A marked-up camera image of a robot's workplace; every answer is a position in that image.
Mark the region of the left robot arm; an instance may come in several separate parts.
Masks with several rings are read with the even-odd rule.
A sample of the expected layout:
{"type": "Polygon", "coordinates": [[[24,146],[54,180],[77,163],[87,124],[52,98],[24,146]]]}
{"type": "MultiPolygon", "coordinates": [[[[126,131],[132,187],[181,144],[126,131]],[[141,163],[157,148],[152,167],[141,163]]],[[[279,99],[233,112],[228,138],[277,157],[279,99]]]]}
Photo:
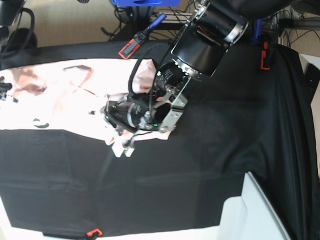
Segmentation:
{"type": "Polygon", "coordinates": [[[260,22],[275,17],[291,5],[290,0],[204,0],[186,21],[166,52],[172,61],[162,61],[152,75],[148,92],[134,90],[134,78],[142,60],[137,60],[128,79],[128,94],[109,100],[102,108],[116,157],[131,156],[136,140],[162,138],[174,133],[187,136],[199,123],[188,125],[186,105],[202,79],[214,75],[223,56],[245,34],[249,21],[260,33],[260,22]]]}

